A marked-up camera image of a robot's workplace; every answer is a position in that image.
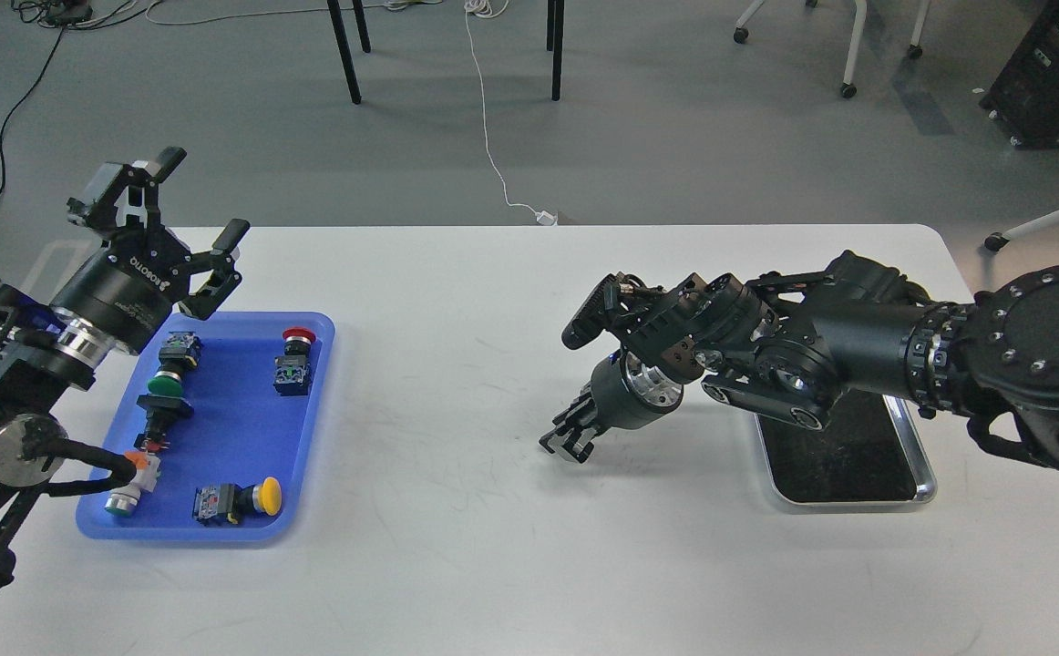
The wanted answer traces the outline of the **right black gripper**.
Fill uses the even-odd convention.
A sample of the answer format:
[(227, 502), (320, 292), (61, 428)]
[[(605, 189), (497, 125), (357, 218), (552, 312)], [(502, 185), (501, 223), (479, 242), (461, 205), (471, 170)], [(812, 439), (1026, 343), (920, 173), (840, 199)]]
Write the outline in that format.
[(595, 366), (591, 387), (584, 387), (570, 407), (553, 419), (539, 439), (548, 453), (562, 453), (584, 464), (593, 439), (610, 428), (638, 429), (671, 414), (684, 398), (684, 386), (638, 357), (606, 357)]

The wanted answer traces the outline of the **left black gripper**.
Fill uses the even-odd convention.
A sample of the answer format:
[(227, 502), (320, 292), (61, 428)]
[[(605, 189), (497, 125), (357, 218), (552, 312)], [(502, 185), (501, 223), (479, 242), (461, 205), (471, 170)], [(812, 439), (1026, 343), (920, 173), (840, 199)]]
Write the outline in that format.
[[(190, 256), (187, 244), (161, 220), (159, 185), (185, 158), (182, 147), (167, 147), (154, 160), (106, 162), (80, 195), (67, 200), (67, 220), (96, 233), (104, 244), (50, 306), (80, 317), (133, 354), (148, 345), (174, 303), (205, 321), (243, 281), (235, 250), (250, 221), (230, 220), (211, 249)], [(189, 273), (205, 272), (205, 283), (189, 294)]]

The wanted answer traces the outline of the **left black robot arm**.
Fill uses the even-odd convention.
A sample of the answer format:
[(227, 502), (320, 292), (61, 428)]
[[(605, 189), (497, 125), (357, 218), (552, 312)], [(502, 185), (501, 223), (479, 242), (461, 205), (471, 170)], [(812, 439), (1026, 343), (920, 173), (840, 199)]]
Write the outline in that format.
[(105, 163), (68, 200), (68, 219), (101, 245), (51, 302), (0, 280), (0, 589), (13, 580), (10, 540), (41, 496), (104, 493), (137, 472), (121, 454), (71, 440), (52, 406), (95, 383), (112, 350), (141, 353), (174, 308), (207, 320), (241, 282), (232, 253), (249, 223), (231, 220), (193, 253), (161, 221), (159, 187), (184, 159), (167, 147), (151, 161)]

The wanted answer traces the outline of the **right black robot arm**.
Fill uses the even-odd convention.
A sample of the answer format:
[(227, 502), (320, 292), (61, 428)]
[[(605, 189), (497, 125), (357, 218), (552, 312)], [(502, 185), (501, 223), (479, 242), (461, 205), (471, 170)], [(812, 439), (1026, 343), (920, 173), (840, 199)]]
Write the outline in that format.
[(688, 274), (672, 288), (617, 272), (561, 334), (618, 342), (540, 444), (582, 464), (593, 439), (669, 415), (687, 384), (710, 398), (821, 431), (850, 391), (967, 420), (983, 453), (1059, 469), (1059, 265), (970, 303), (935, 302), (896, 267), (843, 251), (818, 272)]

